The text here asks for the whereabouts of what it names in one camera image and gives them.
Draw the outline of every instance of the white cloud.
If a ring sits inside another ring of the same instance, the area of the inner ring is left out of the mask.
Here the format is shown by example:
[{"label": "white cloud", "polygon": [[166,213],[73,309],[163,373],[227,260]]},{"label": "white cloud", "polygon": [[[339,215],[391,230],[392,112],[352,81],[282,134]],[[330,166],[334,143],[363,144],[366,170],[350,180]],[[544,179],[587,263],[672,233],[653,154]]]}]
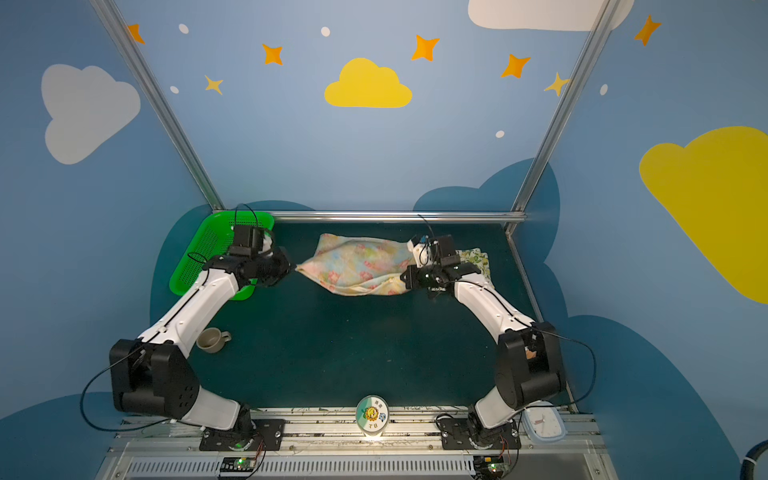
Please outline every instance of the white cloud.
[{"label": "white cloud", "polygon": [[53,158],[71,165],[128,125],[139,113],[141,100],[131,84],[115,81],[99,67],[78,70],[51,65],[42,81],[43,103],[53,120],[45,144]]},{"label": "white cloud", "polygon": [[[629,15],[634,0],[620,0],[613,28]],[[589,31],[603,0],[469,0],[469,17],[485,28]]]}]

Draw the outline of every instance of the robotic arm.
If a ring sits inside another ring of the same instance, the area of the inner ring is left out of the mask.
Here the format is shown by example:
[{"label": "robotic arm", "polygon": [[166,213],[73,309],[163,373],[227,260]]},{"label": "robotic arm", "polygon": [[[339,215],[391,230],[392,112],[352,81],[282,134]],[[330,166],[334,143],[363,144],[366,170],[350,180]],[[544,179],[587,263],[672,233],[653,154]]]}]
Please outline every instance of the robotic arm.
[{"label": "robotic arm", "polygon": [[514,308],[471,263],[462,263],[450,236],[409,242],[416,265],[401,276],[406,288],[447,290],[474,313],[496,341],[495,387],[470,408],[469,436],[481,447],[498,440],[526,405],[565,389],[557,334]]},{"label": "robotic arm", "polygon": [[235,225],[233,231],[227,253],[204,264],[194,285],[163,318],[137,339],[119,340],[110,350],[118,411],[229,431],[232,444],[253,438],[248,407],[202,388],[187,362],[197,337],[232,296],[251,280],[273,286],[293,269],[286,251],[273,249],[264,229]]}]

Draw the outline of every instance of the green plastic basket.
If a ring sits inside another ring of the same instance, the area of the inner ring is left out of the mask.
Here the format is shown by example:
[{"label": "green plastic basket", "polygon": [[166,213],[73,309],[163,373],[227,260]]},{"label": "green plastic basket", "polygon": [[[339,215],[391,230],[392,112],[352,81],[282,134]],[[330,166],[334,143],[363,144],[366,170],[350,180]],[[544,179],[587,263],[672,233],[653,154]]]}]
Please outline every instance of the green plastic basket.
[{"label": "green plastic basket", "polygon": [[[197,229],[197,233],[184,252],[184,256],[176,266],[174,274],[170,277],[170,291],[178,296],[184,295],[197,280],[200,272],[203,271],[203,264],[192,260],[188,253],[199,253],[202,257],[209,259],[214,255],[226,253],[232,244],[234,232],[232,226],[235,221],[235,212],[225,211],[212,214],[206,218]],[[238,225],[256,225],[257,227],[272,230],[275,226],[275,219],[272,215],[264,212],[256,212],[256,215],[249,210],[237,211]],[[245,300],[253,295],[253,285],[244,287],[237,292],[232,300]]]}]

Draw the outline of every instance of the beige cup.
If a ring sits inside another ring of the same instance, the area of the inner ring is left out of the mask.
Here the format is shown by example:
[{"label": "beige cup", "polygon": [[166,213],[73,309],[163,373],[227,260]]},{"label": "beige cup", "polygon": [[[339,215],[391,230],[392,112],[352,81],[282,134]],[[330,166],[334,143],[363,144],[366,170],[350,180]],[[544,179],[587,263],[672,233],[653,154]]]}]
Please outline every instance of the beige cup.
[{"label": "beige cup", "polygon": [[224,344],[232,340],[232,334],[229,332],[222,332],[216,327],[210,327],[203,330],[200,336],[197,337],[197,348],[207,353],[216,353],[222,348]]}]

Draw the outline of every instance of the round lid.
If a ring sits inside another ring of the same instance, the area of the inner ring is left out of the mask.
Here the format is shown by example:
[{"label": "round lid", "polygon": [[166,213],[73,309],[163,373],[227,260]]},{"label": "round lid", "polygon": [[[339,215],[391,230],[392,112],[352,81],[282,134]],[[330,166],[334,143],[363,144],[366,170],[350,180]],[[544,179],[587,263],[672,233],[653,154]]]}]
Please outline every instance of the round lid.
[{"label": "round lid", "polygon": [[369,395],[357,404],[355,418],[358,427],[365,433],[376,434],[389,421],[389,407],[381,397]]}]

